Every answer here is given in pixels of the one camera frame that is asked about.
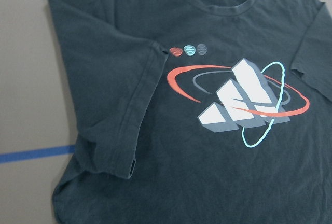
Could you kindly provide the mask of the blue tape grid lines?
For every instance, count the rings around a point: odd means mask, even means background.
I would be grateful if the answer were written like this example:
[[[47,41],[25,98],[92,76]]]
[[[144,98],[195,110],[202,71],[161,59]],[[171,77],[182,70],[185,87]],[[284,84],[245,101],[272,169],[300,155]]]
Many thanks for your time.
[[[10,153],[1,154],[1,164],[17,162],[23,160],[31,160],[31,159],[39,159],[45,157],[53,157],[60,156],[73,153],[75,150],[74,145],[66,145],[66,146],[57,146],[57,147],[49,147],[42,149],[33,149],[27,151],[16,151]]]

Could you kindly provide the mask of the black printed t-shirt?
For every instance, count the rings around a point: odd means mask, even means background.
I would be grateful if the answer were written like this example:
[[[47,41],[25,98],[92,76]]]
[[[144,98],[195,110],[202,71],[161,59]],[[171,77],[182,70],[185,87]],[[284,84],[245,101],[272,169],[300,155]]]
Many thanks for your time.
[[[331,223],[320,0],[48,0],[77,119],[58,223]]]

